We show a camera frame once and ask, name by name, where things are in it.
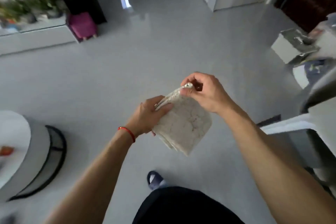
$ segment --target red string bracelet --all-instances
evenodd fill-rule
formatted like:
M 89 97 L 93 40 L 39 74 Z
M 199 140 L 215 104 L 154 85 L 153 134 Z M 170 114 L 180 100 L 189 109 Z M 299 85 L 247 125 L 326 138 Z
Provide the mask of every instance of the red string bracelet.
M 119 127 L 118 130 L 119 130 L 119 129 L 124 129 L 124 130 L 126 130 L 126 131 L 131 135 L 132 140 L 133 140 L 133 143 L 135 143 L 135 136 L 134 136 L 134 134 L 132 133 L 132 131 L 130 131 L 128 128 L 125 128 L 125 127 Z

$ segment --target white chair leg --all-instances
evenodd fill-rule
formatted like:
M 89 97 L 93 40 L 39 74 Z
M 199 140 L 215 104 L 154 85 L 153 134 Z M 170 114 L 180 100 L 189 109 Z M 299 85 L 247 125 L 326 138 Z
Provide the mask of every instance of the white chair leg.
M 271 135 L 308 128 L 316 130 L 316 126 L 312 121 L 311 115 L 309 113 L 305 113 L 287 120 L 263 126 L 260 129 L 266 134 Z

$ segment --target brown door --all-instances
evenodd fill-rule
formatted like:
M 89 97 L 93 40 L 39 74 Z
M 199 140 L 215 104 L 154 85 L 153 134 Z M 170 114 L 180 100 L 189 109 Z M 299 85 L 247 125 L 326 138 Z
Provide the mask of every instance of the brown door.
M 336 0 L 287 0 L 283 12 L 303 30 L 311 31 L 330 13 L 336 12 Z

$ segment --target dark blue slipper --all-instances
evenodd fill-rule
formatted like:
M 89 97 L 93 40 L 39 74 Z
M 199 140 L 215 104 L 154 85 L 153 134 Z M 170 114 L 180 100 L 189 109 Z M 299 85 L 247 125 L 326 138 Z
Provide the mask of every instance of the dark blue slipper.
M 165 180 L 158 172 L 150 171 L 147 175 L 147 183 L 151 190 L 155 190 L 164 184 Z

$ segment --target person's left arm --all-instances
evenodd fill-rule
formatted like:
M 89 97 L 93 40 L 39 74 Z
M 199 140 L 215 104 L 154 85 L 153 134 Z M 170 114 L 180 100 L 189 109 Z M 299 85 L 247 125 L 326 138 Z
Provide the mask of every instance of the person's left arm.
M 155 111 L 155 104 L 162 98 L 147 99 L 137 107 L 125 126 L 135 137 L 150 132 L 172 108 L 172 104 L 167 104 Z M 132 143 L 133 139 L 126 130 L 118 130 L 45 224 L 102 223 L 121 165 Z

